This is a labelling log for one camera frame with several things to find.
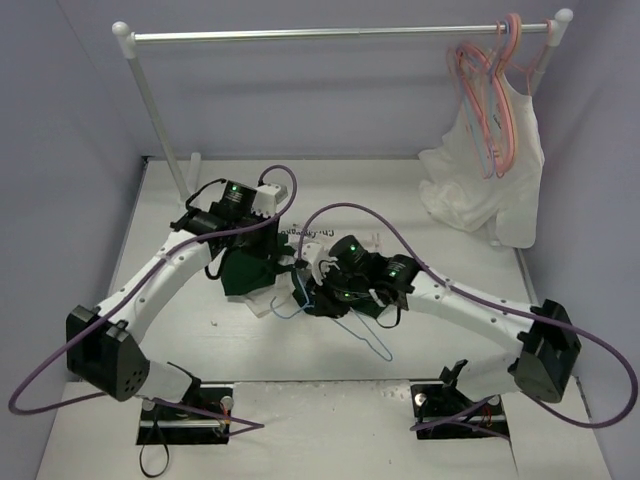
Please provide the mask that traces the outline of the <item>white and green t-shirt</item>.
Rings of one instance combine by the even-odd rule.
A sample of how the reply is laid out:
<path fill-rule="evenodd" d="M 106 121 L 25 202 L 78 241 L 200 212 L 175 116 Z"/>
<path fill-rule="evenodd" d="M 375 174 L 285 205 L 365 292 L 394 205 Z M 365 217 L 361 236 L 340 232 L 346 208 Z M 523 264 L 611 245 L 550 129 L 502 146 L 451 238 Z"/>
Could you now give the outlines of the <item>white and green t-shirt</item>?
<path fill-rule="evenodd" d="M 303 243 L 320 243 L 327 249 L 326 240 L 314 237 L 302 237 L 299 233 L 277 229 L 277 247 L 266 259 L 260 259 L 242 252 L 240 249 L 228 247 L 220 261 L 218 272 L 208 276 L 211 280 L 219 280 L 227 297 L 242 297 L 255 315 L 261 316 L 268 311 L 276 310 L 276 302 L 293 299 L 298 310 L 306 312 L 311 306 L 309 294 L 305 288 L 308 279 L 299 278 L 294 271 L 296 249 Z M 371 295 L 380 305 L 380 314 L 392 305 L 397 296 L 391 292 L 388 283 L 381 278 L 388 259 L 377 252 L 380 259 L 376 261 L 372 275 Z"/>

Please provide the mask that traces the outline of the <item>pink plastic hanger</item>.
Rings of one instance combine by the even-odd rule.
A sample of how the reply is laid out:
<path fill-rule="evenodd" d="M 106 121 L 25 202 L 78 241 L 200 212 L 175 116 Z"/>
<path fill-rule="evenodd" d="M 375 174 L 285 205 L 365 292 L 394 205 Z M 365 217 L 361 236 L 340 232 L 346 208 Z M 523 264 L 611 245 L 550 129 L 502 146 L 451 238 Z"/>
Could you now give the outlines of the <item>pink plastic hanger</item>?
<path fill-rule="evenodd" d="M 499 154 L 497 157 L 497 174 L 491 178 L 504 177 L 515 163 L 516 150 L 518 146 L 518 133 L 513 105 L 509 94 L 507 93 L 505 71 L 510 64 L 512 57 L 519 49 L 521 34 L 521 17 L 515 13 L 510 13 L 503 21 L 497 24 L 497 41 L 492 50 L 485 51 L 481 47 L 469 41 L 463 41 L 473 44 L 481 49 L 489 61 L 487 88 L 490 95 L 489 102 L 491 108 L 489 113 L 489 122 L 491 131 L 499 147 Z M 454 81 L 453 50 L 455 47 L 449 49 L 447 52 L 447 66 L 452 78 L 452 83 Z"/>

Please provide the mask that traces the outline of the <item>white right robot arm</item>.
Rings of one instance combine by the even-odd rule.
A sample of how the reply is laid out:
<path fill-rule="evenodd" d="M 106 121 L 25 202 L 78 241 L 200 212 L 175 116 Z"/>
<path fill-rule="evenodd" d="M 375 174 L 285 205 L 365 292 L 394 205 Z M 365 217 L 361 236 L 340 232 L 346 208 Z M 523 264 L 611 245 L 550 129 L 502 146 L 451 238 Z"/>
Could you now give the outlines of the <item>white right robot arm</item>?
<path fill-rule="evenodd" d="M 487 397 L 521 391 L 557 404 L 566 390 L 581 343 L 570 331 L 564 307 L 547 300 L 540 306 L 479 292 L 463 296 L 449 281 L 439 282 L 412 257 L 385 257 L 367 251 L 352 235 L 331 248 L 308 243 L 301 249 L 300 300 L 310 314 L 340 318 L 349 312 L 379 319 L 390 312 L 427 314 L 478 334 L 501 347 L 484 360 L 463 358 L 442 370 L 445 405 L 464 412 Z"/>

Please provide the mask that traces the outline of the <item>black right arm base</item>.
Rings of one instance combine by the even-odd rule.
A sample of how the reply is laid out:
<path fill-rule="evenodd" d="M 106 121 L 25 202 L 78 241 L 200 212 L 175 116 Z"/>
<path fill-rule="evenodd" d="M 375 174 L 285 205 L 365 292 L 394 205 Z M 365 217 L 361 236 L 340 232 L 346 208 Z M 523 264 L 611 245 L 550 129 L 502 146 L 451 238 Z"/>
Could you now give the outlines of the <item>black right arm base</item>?
<path fill-rule="evenodd" d="M 503 403 L 499 397 L 472 401 L 456 389 L 458 377 L 468 363 L 460 360 L 452 369 L 444 367 L 438 381 L 413 382 L 411 402 L 421 441 L 499 438 L 510 440 Z"/>

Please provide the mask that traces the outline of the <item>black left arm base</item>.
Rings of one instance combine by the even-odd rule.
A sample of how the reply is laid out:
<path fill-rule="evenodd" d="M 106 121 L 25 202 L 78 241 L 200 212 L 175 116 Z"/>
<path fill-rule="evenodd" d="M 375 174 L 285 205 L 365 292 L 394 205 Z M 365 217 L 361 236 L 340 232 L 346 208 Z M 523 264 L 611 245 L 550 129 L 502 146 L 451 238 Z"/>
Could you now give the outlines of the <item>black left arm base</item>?
<path fill-rule="evenodd" d="M 171 464 L 171 448 L 223 446 L 230 440 L 234 407 L 231 384 L 204 385 L 200 399 L 187 410 L 176 406 L 142 402 L 136 437 L 138 466 L 146 479 L 164 475 Z"/>

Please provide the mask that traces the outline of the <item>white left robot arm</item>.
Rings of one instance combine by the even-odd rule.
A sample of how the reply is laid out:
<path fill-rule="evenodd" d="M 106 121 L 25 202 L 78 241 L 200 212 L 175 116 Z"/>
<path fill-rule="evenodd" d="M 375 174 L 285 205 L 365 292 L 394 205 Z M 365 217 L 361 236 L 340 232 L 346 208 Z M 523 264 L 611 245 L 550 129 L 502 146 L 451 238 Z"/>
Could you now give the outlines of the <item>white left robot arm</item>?
<path fill-rule="evenodd" d="M 208 209 L 187 205 L 161 248 L 120 290 L 68 315 L 66 335 L 73 344 L 66 353 L 68 370 L 119 402 L 160 399 L 177 419 L 195 415 L 199 380 L 171 363 L 148 359 L 140 344 L 175 294 L 226 247 L 265 232 L 287 197 L 277 184 L 252 188 L 227 182 L 221 199 Z"/>

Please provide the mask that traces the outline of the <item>pink hanger under garment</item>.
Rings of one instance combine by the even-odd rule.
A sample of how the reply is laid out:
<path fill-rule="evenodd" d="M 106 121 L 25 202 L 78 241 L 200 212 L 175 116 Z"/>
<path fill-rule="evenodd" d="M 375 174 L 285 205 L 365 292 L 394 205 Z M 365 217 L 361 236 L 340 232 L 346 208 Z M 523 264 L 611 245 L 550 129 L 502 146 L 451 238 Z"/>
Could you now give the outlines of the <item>pink hanger under garment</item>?
<path fill-rule="evenodd" d="M 551 55 L 554 53 L 554 47 L 550 45 L 550 41 L 553 39 L 553 21 L 546 19 L 546 38 L 544 43 L 529 61 L 527 65 L 520 65 L 514 61 L 511 61 L 509 67 L 524 75 L 527 94 L 530 97 L 534 97 L 537 92 L 542 77 L 546 73 L 546 68 L 550 62 Z"/>

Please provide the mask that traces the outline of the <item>white hanging garment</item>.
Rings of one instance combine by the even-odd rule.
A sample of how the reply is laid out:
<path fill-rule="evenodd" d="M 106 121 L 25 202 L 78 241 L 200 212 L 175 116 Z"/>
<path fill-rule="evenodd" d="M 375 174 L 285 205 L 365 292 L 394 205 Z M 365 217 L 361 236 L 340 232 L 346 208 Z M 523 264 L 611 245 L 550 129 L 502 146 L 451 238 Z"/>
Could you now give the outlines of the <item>white hanging garment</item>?
<path fill-rule="evenodd" d="M 441 223 L 466 232 L 489 225 L 501 244 L 529 248 L 536 239 L 545 158 L 532 97 L 508 82 L 504 88 L 517 131 L 513 167 L 501 178 L 484 179 L 466 118 L 459 113 L 442 144 L 418 154 L 426 170 L 419 196 L 431 217 Z"/>

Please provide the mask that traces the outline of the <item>white clothes rack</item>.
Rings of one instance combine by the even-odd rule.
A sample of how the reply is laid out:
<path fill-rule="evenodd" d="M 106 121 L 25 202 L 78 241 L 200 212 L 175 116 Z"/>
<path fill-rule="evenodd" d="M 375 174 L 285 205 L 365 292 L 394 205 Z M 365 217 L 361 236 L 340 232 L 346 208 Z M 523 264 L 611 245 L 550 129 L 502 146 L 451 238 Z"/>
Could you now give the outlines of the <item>white clothes rack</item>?
<path fill-rule="evenodd" d="M 436 141 L 455 113 L 439 50 L 494 40 L 482 24 L 334 26 L 140 33 L 111 28 L 134 86 L 117 96 L 146 155 L 179 162 L 404 159 Z"/>

